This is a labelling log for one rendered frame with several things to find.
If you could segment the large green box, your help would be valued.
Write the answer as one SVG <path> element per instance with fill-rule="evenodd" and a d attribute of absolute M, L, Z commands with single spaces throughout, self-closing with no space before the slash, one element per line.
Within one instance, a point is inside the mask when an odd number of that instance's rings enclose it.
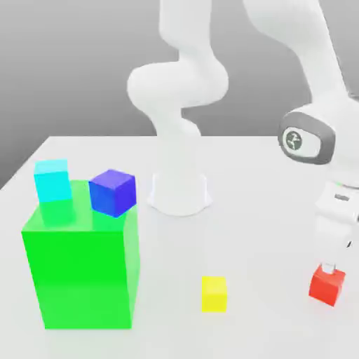
<path fill-rule="evenodd" d="M 85 180 L 72 199 L 40 203 L 23 226 L 47 329 L 130 329 L 140 278 L 137 206 L 120 217 L 94 211 Z"/>

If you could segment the small blue cube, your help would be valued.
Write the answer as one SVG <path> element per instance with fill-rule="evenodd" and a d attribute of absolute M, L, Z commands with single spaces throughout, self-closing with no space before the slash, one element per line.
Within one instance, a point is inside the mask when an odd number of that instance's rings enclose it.
<path fill-rule="evenodd" d="M 88 182 L 92 209 L 120 217 L 137 204 L 135 176 L 109 169 Z"/>

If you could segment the small cyan cube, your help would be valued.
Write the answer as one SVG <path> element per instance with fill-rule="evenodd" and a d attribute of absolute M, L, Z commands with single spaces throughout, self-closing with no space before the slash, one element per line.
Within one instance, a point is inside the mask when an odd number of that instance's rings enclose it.
<path fill-rule="evenodd" d="M 40 203 L 72 198 L 67 159 L 37 161 L 34 181 Z"/>

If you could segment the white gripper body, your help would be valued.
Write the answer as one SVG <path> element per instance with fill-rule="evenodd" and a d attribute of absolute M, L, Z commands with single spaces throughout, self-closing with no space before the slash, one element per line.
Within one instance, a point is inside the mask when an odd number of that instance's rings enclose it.
<path fill-rule="evenodd" d="M 330 213 L 317 213 L 314 229 L 320 264 L 335 265 L 339 253 L 353 238 L 355 222 Z"/>

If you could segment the small yellow cube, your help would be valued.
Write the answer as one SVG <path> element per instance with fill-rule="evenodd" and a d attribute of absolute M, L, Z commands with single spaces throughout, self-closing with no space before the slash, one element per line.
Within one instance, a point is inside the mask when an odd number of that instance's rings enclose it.
<path fill-rule="evenodd" d="M 227 309 L 227 286 L 223 276 L 202 277 L 202 312 L 224 313 Z"/>

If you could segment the small red cube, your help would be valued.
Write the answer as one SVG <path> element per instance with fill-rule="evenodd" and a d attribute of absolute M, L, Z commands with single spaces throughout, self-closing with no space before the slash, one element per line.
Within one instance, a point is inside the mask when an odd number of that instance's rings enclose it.
<path fill-rule="evenodd" d="M 341 293 L 346 273 L 335 269 L 326 273 L 319 265 L 313 273 L 309 286 L 309 296 L 330 306 L 334 306 Z"/>

